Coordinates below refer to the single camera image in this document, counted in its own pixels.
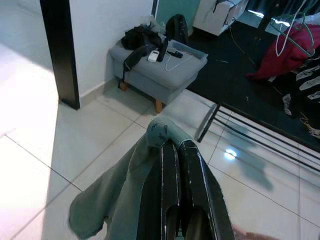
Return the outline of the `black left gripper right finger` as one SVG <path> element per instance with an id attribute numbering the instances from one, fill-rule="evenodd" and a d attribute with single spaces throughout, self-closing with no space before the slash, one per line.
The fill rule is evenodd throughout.
<path id="1" fill-rule="evenodd" d="M 186 240 L 234 240 L 235 234 L 220 184 L 197 145 L 178 148 L 181 176 L 181 231 Z"/>

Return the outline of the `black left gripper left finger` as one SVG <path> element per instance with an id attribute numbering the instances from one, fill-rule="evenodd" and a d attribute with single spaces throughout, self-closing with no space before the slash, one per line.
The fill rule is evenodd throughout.
<path id="1" fill-rule="evenodd" d="M 143 184 L 137 240 L 174 240 L 180 228 L 180 166 L 174 143 L 159 149 Z"/>

